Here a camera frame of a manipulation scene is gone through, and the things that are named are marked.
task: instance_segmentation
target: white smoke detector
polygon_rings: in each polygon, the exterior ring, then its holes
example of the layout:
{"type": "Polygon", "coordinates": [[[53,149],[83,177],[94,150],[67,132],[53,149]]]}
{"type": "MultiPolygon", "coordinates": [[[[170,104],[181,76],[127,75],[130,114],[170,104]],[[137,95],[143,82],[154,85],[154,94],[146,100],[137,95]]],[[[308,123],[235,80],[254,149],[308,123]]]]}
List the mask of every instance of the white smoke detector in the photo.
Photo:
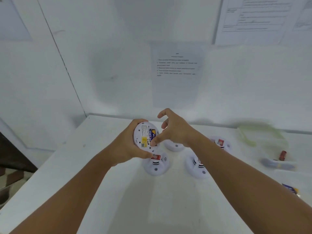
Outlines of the white smoke detector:
{"type": "Polygon", "coordinates": [[[142,122],[137,125],[133,132],[133,141],[140,148],[150,153],[155,153],[158,146],[151,146],[151,140],[159,135],[155,125],[150,122],[142,122]]]}
{"type": "Polygon", "coordinates": [[[221,149],[224,149],[225,151],[227,151],[228,153],[232,152],[232,145],[225,138],[222,138],[220,136],[209,136],[209,139],[212,142],[214,142],[216,145],[218,145],[221,149]]]}
{"type": "Polygon", "coordinates": [[[169,149],[170,151],[173,151],[173,152],[180,152],[185,148],[183,144],[172,142],[169,139],[164,140],[163,144],[166,147],[166,149],[169,149]]]}
{"type": "Polygon", "coordinates": [[[190,155],[186,156],[185,166],[187,171],[197,179],[205,179],[210,177],[207,169],[193,151],[190,153],[190,155]]]}
{"type": "Polygon", "coordinates": [[[152,176],[160,176],[164,174],[169,169],[169,166],[168,155],[160,149],[158,149],[156,153],[153,153],[152,158],[143,160],[145,171],[152,176]]]}

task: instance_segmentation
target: right hand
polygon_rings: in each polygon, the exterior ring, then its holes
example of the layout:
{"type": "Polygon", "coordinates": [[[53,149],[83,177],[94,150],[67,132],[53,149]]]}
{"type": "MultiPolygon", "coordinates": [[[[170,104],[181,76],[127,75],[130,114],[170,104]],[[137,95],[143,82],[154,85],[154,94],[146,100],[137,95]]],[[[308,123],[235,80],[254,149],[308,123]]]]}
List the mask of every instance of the right hand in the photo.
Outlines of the right hand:
{"type": "Polygon", "coordinates": [[[162,118],[164,115],[167,115],[168,118],[161,125],[163,131],[151,141],[151,146],[155,146],[169,139],[175,143],[181,143],[185,147],[189,147],[189,139],[196,130],[169,108],[162,110],[157,117],[162,118]]]}

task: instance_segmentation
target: document on wall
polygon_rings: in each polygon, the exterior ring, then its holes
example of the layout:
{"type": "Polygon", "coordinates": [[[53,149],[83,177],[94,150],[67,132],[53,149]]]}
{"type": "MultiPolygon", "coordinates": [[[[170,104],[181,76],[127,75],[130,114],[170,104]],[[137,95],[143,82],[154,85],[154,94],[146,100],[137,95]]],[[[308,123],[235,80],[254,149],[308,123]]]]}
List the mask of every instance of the document on wall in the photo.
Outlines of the document on wall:
{"type": "Polygon", "coordinates": [[[152,98],[158,108],[192,108],[202,78],[202,43],[151,43],[152,98]]]}
{"type": "Polygon", "coordinates": [[[31,40],[12,0],[0,0],[0,40],[31,40]]]}
{"type": "Polygon", "coordinates": [[[223,0],[216,45],[277,45],[303,0],[223,0]]]}
{"type": "Polygon", "coordinates": [[[305,0],[300,15],[290,24],[281,44],[312,45],[312,0],[305,0]]]}

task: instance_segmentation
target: white table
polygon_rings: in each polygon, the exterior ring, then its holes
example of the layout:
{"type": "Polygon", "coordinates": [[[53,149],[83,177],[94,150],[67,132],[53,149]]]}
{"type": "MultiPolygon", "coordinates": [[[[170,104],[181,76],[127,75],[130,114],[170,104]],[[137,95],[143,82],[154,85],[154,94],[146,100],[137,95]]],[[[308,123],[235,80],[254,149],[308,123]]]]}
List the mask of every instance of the white table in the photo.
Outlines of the white table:
{"type": "MultiPolygon", "coordinates": [[[[65,185],[131,120],[89,116],[0,210],[0,233],[7,234],[65,185]]],[[[160,129],[160,122],[152,122],[160,129]]],[[[205,136],[225,137],[232,154],[271,175],[240,141],[236,129],[193,126],[205,136]]],[[[296,151],[300,171],[312,173],[312,135],[284,136],[296,151]]],[[[132,159],[110,169],[88,208],[78,233],[252,233],[212,178],[196,180],[185,170],[187,148],[170,154],[171,168],[152,177],[132,159]]]]}

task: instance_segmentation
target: yellow sticker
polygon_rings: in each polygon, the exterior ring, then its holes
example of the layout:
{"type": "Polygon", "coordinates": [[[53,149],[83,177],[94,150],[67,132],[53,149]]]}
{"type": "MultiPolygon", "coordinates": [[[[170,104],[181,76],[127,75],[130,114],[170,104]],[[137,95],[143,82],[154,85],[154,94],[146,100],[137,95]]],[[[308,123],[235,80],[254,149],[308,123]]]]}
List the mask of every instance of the yellow sticker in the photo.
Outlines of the yellow sticker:
{"type": "Polygon", "coordinates": [[[147,147],[147,137],[142,137],[141,147],[147,147]]]}

